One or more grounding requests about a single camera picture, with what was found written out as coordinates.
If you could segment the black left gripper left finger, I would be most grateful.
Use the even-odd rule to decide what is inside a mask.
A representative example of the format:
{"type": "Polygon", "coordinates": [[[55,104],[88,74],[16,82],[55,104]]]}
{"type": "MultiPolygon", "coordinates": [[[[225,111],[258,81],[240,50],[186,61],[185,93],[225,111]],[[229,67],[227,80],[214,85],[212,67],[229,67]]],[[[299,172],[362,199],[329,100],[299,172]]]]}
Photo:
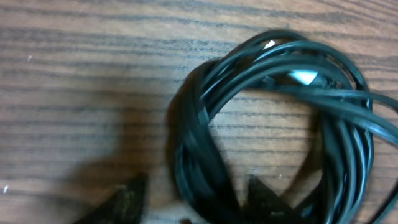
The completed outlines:
{"type": "Polygon", "coordinates": [[[148,176],[139,174],[107,201],[73,224],[140,224],[148,176]]]}

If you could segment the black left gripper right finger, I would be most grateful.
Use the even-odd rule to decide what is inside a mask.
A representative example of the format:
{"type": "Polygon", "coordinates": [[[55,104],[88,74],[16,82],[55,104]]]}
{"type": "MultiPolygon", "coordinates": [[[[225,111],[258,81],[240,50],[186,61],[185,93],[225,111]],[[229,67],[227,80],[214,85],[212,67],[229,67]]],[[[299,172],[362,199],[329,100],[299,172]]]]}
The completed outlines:
{"type": "Polygon", "coordinates": [[[254,175],[249,176],[248,194],[244,207],[244,223],[294,224],[299,215],[266,184],[254,175]]]}

